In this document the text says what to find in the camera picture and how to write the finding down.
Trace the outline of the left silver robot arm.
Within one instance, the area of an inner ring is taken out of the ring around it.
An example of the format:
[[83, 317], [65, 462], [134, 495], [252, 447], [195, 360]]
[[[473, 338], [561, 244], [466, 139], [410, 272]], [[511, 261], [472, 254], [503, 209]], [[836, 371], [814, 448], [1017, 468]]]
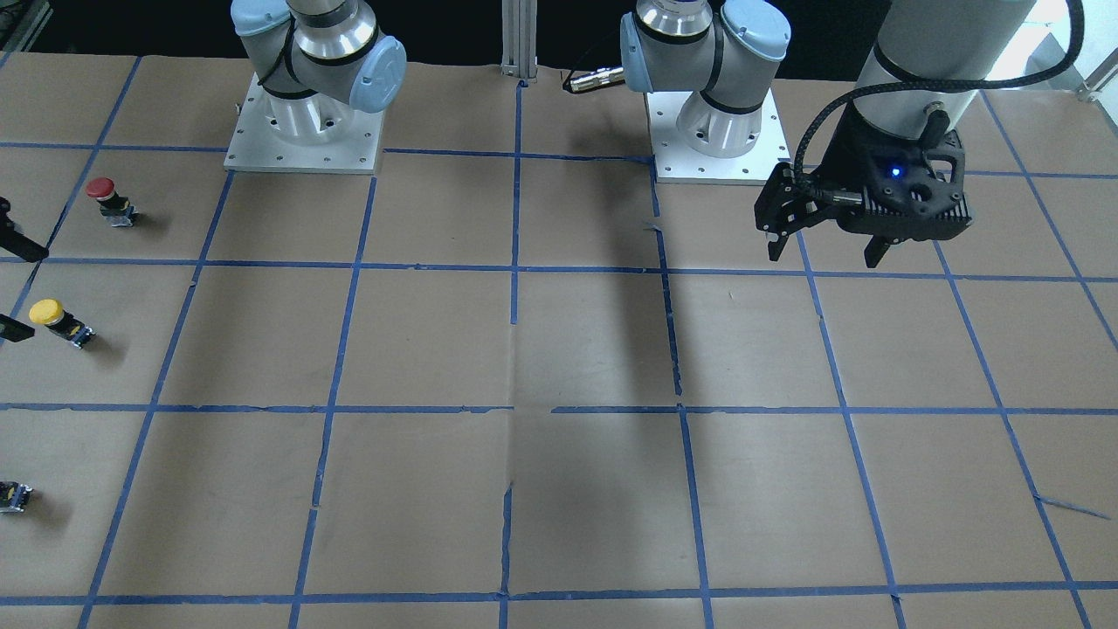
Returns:
[[973, 223], [956, 125], [1018, 31], [1030, 1], [894, 1], [853, 96], [821, 112], [776, 164], [755, 218], [777, 261], [794, 232], [834, 220], [870, 240], [874, 268], [906, 240], [950, 240]]

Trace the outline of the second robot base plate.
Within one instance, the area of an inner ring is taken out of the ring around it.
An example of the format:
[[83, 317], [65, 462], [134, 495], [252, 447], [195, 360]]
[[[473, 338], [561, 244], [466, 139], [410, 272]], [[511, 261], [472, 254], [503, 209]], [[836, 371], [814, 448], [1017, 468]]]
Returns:
[[383, 113], [366, 113], [315, 94], [280, 99], [252, 76], [224, 168], [235, 172], [373, 177]]

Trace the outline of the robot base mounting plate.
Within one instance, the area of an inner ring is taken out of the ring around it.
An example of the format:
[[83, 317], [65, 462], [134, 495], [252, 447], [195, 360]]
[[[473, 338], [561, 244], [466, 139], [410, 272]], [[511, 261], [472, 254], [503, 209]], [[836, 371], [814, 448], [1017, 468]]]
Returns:
[[645, 104], [660, 182], [762, 185], [792, 160], [773, 90], [747, 114], [716, 109], [698, 92], [651, 93]]

